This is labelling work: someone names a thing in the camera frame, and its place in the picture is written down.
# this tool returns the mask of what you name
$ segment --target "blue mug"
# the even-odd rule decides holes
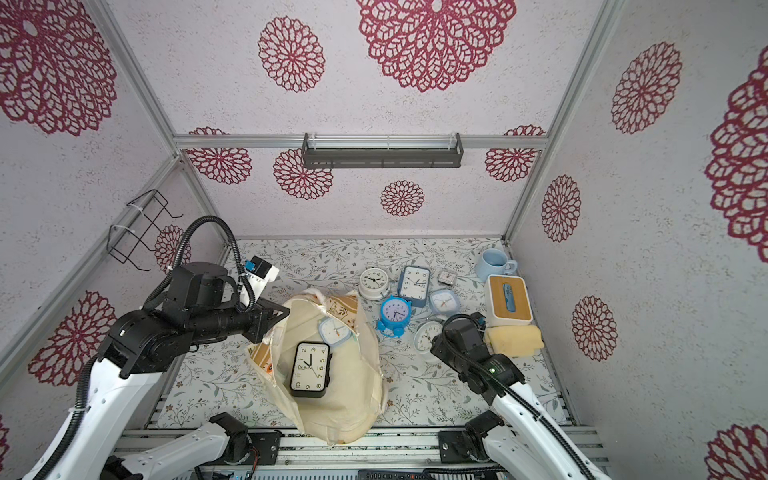
[[[489,248],[481,253],[475,266],[475,273],[483,283],[491,275],[515,275],[517,271],[517,261],[510,260],[507,254],[498,248]]]

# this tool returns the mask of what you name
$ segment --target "wall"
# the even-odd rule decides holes
[[[0,15],[0,349],[167,158],[81,6],[49,3]]]
[[[143,272],[112,257],[98,268],[82,288],[72,311],[61,320],[51,337],[38,346],[37,354],[18,375],[8,394],[0,399],[0,477],[19,478],[38,461],[74,403],[75,380],[83,363],[96,353],[109,326],[123,314],[141,307],[152,288],[164,277],[161,264],[172,260],[181,232],[201,213],[180,173],[172,174],[158,189],[167,199],[168,212],[151,227],[143,217],[132,227],[143,232],[145,242],[156,250],[139,246],[130,256]],[[160,212],[157,203],[147,214]],[[135,245],[125,236],[118,244],[124,253]],[[216,262],[221,242],[203,225],[190,241],[192,261]]]
[[[543,134],[601,4],[400,3],[110,2],[182,134]],[[278,237],[498,235],[534,157],[331,174],[296,151],[190,156],[235,234]]]
[[[766,18],[629,3],[512,244],[615,478],[768,474]]]

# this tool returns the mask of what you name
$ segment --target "robotic arm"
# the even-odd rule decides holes
[[[233,238],[230,245],[237,248]],[[181,241],[177,252],[185,246]],[[168,288],[160,298],[162,310],[147,307],[159,304],[151,296],[142,310],[126,313],[110,328],[97,355],[82,369],[75,407],[24,480],[173,478],[217,458],[238,462],[247,456],[247,427],[224,413],[158,449],[109,457],[131,415],[174,359],[192,346],[220,342],[229,335],[260,343],[264,333],[289,313],[281,305],[259,299],[279,272],[259,257],[246,262],[240,274],[248,282],[242,292],[223,267],[206,262],[179,265],[180,255],[177,258],[166,279],[170,282],[164,280]],[[233,294],[224,303],[226,284],[233,287]],[[254,305],[249,308],[251,299]]]
[[[507,356],[488,353],[476,326],[479,317],[452,316],[432,342],[431,353],[498,413],[487,411],[467,422],[453,449],[497,462],[517,480],[610,480],[550,417],[517,366]]]

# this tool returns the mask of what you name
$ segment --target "tissue box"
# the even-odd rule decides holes
[[[528,325],[533,320],[525,280],[491,275],[485,282],[485,321],[488,326]]]

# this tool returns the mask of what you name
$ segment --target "red wire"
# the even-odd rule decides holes
[[[256,464],[259,463],[259,451],[255,448],[251,448],[250,451],[253,452],[253,467],[250,470],[250,474],[253,477],[253,473],[256,471]]]

